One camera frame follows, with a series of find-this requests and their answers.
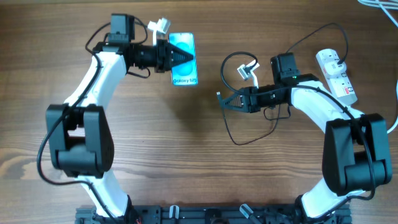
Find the turquoise Galaxy smartphone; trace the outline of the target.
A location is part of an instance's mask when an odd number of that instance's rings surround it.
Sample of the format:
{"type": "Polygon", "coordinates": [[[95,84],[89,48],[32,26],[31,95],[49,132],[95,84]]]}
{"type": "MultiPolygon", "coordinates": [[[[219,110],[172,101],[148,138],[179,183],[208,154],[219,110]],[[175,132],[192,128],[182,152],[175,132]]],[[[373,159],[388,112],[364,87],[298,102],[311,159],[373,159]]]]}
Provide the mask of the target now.
{"type": "Polygon", "coordinates": [[[197,61],[194,35],[190,32],[169,34],[169,42],[193,55],[193,60],[172,68],[172,83],[175,86],[195,86],[198,84],[197,61]]]}

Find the white power strip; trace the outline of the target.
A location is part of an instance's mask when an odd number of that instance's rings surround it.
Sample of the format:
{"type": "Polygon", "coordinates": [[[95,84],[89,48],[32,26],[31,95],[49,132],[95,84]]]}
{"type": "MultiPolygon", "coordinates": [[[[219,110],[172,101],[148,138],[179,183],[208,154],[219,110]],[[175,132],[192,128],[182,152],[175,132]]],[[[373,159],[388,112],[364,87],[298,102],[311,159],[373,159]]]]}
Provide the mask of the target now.
{"type": "Polygon", "coordinates": [[[341,73],[334,77],[329,77],[324,72],[324,65],[327,62],[340,61],[340,58],[336,51],[333,49],[323,49],[316,54],[316,60],[329,86],[331,94],[348,106],[351,106],[353,103],[355,103],[358,98],[354,92],[351,82],[349,81],[347,68],[344,73],[341,73]]]}

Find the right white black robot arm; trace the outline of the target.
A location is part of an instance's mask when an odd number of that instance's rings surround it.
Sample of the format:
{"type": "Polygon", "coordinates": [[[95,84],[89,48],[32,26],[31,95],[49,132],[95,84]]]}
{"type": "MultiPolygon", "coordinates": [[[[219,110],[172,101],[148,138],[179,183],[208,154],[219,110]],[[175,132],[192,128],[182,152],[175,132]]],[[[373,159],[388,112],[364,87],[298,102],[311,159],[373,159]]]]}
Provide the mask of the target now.
{"type": "Polygon", "coordinates": [[[256,113],[286,104],[305,113],[325,135],[322,179],[293,205],[267,208],[265,222],[341,223],[350,200],[371,200],[376,188],[392,179],[392,163],[384,118],[364,114],[327,91],[312,74],[301,74],[293,53],[271,58],[273,85],[233,90],[219,98],[222,110],[256,113]]]}

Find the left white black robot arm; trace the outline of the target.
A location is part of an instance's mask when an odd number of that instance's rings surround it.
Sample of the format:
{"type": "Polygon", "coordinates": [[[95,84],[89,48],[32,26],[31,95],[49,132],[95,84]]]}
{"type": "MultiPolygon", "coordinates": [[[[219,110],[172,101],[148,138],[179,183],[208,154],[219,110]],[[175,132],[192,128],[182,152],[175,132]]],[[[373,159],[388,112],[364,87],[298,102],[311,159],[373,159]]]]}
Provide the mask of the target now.
{"type": "Polygon", "coordinates": [[[142,21],[129,14],[113,14],[109,32],[89,49],[91,65],[78,88],[45,114],[47,134],[42,146],[50,148],[54,168],[70,185],[83,186],[92,201],[92,213],[78,210],[78,223],[139,223],[131,198],[113,171],[114,142],[105,111],[120,81],[132,68],[149,73],[171,72],[174,85],[196,85],[195,39],[190,32],[169,32],[161,18],[143,25],[151,45],[136,42],[135,27],[142,21]]]}

